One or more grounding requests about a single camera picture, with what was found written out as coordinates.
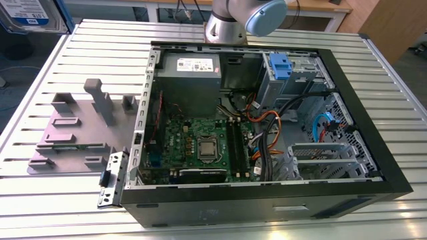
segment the expansion slot bracket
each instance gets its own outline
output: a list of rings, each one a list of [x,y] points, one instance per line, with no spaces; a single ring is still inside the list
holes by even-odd
[[[122,208],[120,198],[126,182],[130,153],[119,151],[110,155],[106,171],[100,174],[98,208]]]

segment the ram slot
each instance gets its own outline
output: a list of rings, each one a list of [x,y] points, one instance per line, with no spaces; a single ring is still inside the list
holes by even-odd
[[[234,142],[235,142],[235,154],[236,154],[236,164],[239,168],[240,177],[244,177],[248,172],[247,159],[246,159],[246,147],[243,144],[243,134],[240,129],[240,122],[235,121],[232,124],[234,130]]]
[[[239,170],[239,164],[238,164],[235,133],[234,133],[234,123],[232,122],[227,122],[226,131],[227,131],[227,145],[228,145],[228,158],[230,158],[231,175],[236,176],[238,173],[240,174],[240,170]]]

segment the cpu socket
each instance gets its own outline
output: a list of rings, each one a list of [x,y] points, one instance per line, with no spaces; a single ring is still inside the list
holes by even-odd
[[[206,163],[212,163],[219,158],[218,138],[214,135],[198,137],[198,159]]]

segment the power supply label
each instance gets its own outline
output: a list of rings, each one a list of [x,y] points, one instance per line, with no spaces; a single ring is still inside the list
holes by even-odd
[[[20,24],[48,24],[50,18],[39,0],[0,0],[0,4]]]
[[[180,58],[176,61],[179,72],[214,72],[214,61],[210,58]]]

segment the green circuit board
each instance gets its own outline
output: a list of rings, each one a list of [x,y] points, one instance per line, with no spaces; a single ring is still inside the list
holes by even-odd
[[[227,170],[227,182],[251,182],[255,176],[250,174],[250,156],[247,151],[248,134],[252,132],[250,122],[235,123],[242,132],[244,146],[246,170],[243,174],[232,171],[232,158],[230,157],[230,142],[227,134],[227,121],[224,119],[172,119],[166,124],[164,146],[162,156],[150,156],[152,166],[151,179],[156,184],[168,184],[168,175],[164,169],[184,168],[215,168]],[[215,160],[200,160],[200,139],[216,142],[218,158]]]

